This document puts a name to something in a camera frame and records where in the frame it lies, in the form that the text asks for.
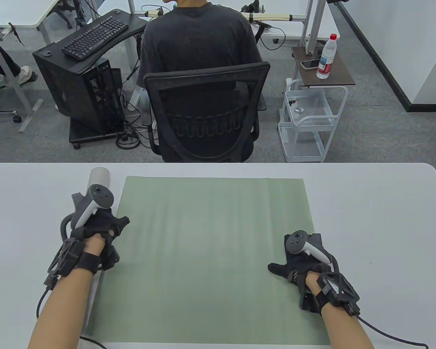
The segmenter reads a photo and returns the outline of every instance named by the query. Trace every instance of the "green mat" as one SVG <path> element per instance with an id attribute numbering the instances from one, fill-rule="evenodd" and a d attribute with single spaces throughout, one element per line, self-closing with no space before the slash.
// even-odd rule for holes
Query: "green mat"
<path id="1" fill-rule="evenodd" d="M 321 317 L 272 275 L 313 223 L 303 180 L 128 177 L 87 328 L 102 342 L 327 345 Z"/>

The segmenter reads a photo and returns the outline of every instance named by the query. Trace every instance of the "computer case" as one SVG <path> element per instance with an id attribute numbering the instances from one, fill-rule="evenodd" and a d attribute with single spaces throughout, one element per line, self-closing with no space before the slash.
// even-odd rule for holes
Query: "computer case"
<path id="1" fill-rule="evenodd" d="M 60 113 L 71 118 L 73 145 L 124 132 L 121 73 L 111 68 L 109 60 L 102 57 L 87 71 L 74 73 L 39 55 L 34 58 Z"/>

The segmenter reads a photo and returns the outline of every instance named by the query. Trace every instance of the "keyboard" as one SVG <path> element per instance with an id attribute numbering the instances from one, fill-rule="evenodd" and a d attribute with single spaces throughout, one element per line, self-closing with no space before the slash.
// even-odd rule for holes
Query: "keyboard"
<path id="1" fill-rule="evenodd" d="M 95 24 L 85 33 L 74 38 L 62 47 L 65 55 L 75 60 L 85 60 L 115 36 L 127 30 L 128 25 L 112 16 Z"/>

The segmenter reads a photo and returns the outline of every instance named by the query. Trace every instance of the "smartphone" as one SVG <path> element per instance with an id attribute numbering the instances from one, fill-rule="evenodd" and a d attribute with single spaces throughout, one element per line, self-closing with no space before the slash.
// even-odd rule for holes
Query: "smartphone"
<path id="1" fill-rule="evenodd" d="M 319 59 L 318 60 L 304 60 L 303 62 L 300 63 L 302 68 L 304 68 L 305 70 L 317 69 L 319 64 L 320 64 Z"/>

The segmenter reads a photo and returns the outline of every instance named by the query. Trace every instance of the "white desk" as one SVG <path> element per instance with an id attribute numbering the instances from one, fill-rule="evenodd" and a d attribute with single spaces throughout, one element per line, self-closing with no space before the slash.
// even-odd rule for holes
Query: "white desk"
<path id="1" fill-rule="evenodd" d="M 61 244 L 60 221 L 73 211 L 71 194 L 85 190 L 96 166 L 110 170 L 115 200 L 126 176 L 303 178 L 315 231 L 360 294 L 364 319 L 436 348 L 436 171 L 429 165 L 28 163 L 0 164 L 0 349 L 27 346 L 47 267 Z M 26 185 L 16 181 L 17 173 Z M 407 348 L 368 334 L 376 349 Z"/>
<path id="2" fill-rule="evenodd" d="M 16 28 L 39 28 L 45 44 L 52 41 L 45 28 L 44 19 L 58 0 L 32 0 L 17 3 L 16 0 L 0 0 L 0 28 L 7 28 L 11 23 Z"/>
<path id="3" fill-rule="evenodd" d="M 243 5 L 250 3 L 250 1 L 240 1 L 240 0 L 215 0 L 212 1 L 214 4 L 219 4 L 227 7 L 234 8 L 235 10 L 240 11 Z M 307 9 L 307 0 L 266 0 L 261 1 L 261 4 L 265 6 L 266 13 L 290 13 L 291 15 L 305 15 Z M 155 1 L 149 0 L 134 0 L 134 4 L 137 11 L 140 11 L 140 7 L 146 4 L 155 4 Z M 173 8 L 173 3 L 163 4 L 158 1 L 158 4 L 166 6 L 168 8 Z M 105 0 L 104 3 L 98 9 L 98 13 L 103 16 L 106 13 L 110 12 L 114 8 L 119 8 L 120 10 L 124 10 L 129 12 L 129 5 L 127 0 Z M 152 10 L 155 7 L 145 7 L 144 10 Z M 311 30 L 311 24 L 313 23 L 313 16 L 315 15 L 315 6 L 311 12 L 310 24 L 308 26 L 307 33 Z M 302 33 L 303 24 L 301 22 L 271 22 L 267 23 L 274 25 L 275 27 L 279 27 L 286 32 L 287 40 L 299 40 L 300 35 Z M 256 25 L 254 27 L 254 32 L 257 33 L 258 27 Z M 320 31 L 318 33 L 319 40 L 328 40 L 332 33 L 336 33 L 339 35 L 338 28 L 336 27 L 336 23 L 334 23 L 333 16 L 329 7 L 326 6 L 324 8 L 323 20 L 321 21 Z M 265 31 L 262 37 L 268 37 L 272 39 L 282 39 L 284 35 L 280 30 L 270 29 L 269 31 Z"/>

